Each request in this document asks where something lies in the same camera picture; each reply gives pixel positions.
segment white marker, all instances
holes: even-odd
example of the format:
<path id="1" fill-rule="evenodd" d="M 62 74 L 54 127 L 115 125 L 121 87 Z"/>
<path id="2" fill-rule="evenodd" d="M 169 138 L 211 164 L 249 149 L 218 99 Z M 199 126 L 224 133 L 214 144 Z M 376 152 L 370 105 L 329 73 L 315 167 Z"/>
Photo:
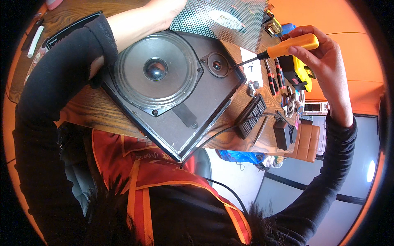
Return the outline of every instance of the white marker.
<path id="1" fill-rule="evenodd" d="M 35 32 L 32 44 L 30 45 L 29 52 L 27 53 L 28 58 L 32 58 L 34 54 L 35 47 L 37 46 L 38 39 L 41 36 L 41 33 L 44 30 L 44 26 L 39 26 L 37 32 Z"/>

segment orange screwdriver handle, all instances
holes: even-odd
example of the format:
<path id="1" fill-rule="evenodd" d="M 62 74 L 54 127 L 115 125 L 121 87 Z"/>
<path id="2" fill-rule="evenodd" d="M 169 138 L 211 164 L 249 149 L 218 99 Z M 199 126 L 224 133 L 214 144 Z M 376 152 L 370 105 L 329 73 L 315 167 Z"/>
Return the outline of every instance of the orange screwdriver handle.
<path id="1" fill-rule="evenodd" d="M 307 50 L 313 50 L 319 47 L 319 41 L 313 33 L 307 33 L 298 37 L 289 38 L 275 46 L 268 47 L 267 53 L 270 58 L 290 55 L 287 49 L 291 46 L 301 46 Z"/>

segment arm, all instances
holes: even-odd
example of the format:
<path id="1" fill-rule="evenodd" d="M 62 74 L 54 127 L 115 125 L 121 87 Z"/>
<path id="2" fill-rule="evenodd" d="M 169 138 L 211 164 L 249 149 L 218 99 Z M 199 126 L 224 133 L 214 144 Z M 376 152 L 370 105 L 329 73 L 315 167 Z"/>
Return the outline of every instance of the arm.
<path id="1" fill-rule="evenodd" d="M 84 235 L 87 224 L 59 159 L 54 121 L 59 120 L 62 108 L 88 84 L 89 78 L 115 62 L 118 52 L 146 35 L 168 28 L 171 20 L 166 18 L 171 15 L 165 15 L 163 9 L 158 14 L 155 7 L 127 11 L 108 21 L 101 15 L 54 46 L 27 80 L 15 111 L 15 168 L 29 213 L 49 245 L 74 244 Z M 138 22 L 127 22 L 135 17 Z"/>
<path id="2" fill-rule="evenodd" d="M 313 26 L 298 27 L 289 36 L 306 33 L 317 36 L 319 48 L 310 52 L 293 46 L 289 53 L 314 71 L 330 104 L 330 115 L 326 118 L 327 147 L 320 175 L 291 205 L 268 218 L 291 245 L 306 245 L 316 233 L 350 170 L 357 136 L 340 48 Z"/>

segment black box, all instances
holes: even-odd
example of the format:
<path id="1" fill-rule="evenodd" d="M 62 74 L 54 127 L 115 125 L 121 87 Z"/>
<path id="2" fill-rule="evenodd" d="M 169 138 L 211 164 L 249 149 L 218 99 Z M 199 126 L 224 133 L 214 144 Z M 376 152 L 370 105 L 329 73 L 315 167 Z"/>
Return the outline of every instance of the black box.
<path id="1" fill-rule="evenodd" d="M 273 126 L 276 145 L 282 150 L 287 150 L 290 146 L 289 126 L 285 121 L 277 121 Z"/>

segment blue object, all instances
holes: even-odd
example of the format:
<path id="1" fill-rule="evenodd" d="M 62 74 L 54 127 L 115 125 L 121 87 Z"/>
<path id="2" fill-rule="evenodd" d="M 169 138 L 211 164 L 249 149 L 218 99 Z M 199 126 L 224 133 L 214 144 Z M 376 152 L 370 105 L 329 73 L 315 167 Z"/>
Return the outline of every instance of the blue object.
<path id="1" fill-rule="evenodd" d="M 259 164 L 264 160 L 264 154 L 258 152 L 219 150 L 219 154 L 223 160 L 231 162 L 249 162 Z"/>
<path id="2" fill-rule="evenodd" d="M 283 31 L 281 32 L 282 35 L 288 34 L 291 30 L 293 30 L 294 28 L 296 28 L 295 25 L 293 25 L 293 23 L 289 23 L 286 25 L 282 25 L 282 29 Z"/>

